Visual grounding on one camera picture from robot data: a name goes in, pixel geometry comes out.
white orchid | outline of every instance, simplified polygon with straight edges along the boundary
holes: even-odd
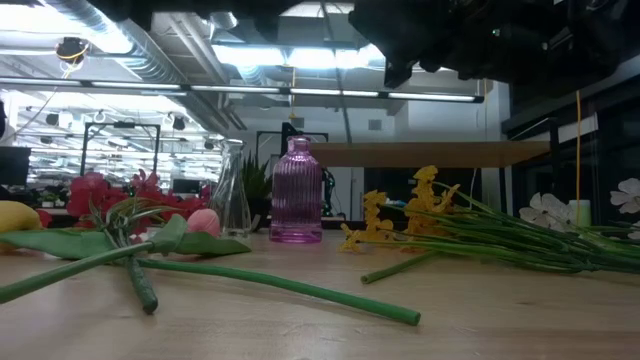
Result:
[[[544,228],[565,232],[568,230],[566,225],[576,219],[573,208],[551,194],[533,195],[529,206],[520,209],[520,218]]]
[[[633,224],[633,229],[640,229],[640,221],[638,221],[637,223]],[[632,232],[631,234],[629,234],[629,239],[633,239],[633,240],[640,240],[640,231],[635,231]]]
[[[622,205],[621,214],[640,211],[640,180],[631,178],[618,184],[620,191],[611,192],[611,204]]]

wooden table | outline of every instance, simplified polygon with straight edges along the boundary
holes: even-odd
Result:
[[[209,260],[422,312],[411,327],[238,280],[148,270],[160,299],[142,313],[122,269],[101,267],[0,306],[0,359],[639,359],[640,276],[559,276],[444,259],[372,285],[365,273],[410,255],[337,254],[252,239]],[[62,261],[0,257],[0,284]]]

pink glass bottle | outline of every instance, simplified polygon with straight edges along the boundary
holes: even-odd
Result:
[[[291,136],[289,150],[273,169],[271,241],[322,240],[322,169],[309,153],[309,138]]]

clear glass vase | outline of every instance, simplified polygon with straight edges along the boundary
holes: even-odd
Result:
[[[244,143],[234,140],[222,142],[222,173],[209,208],[220,219],[223,237],[233,238],[246,244],[251,221],[249,204],[242,181],[242,148]]]
[[[322,240],[322,169],[309,152],[309,138],[291,136],[289,150],[273,169],[271,241]]]

computer monitor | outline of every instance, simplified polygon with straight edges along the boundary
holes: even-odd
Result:
[[[173,193],[174,194],[199,194],[200,180],[174,179]]]
[[[31,149],[0,146],[0,185],[26,185]]]

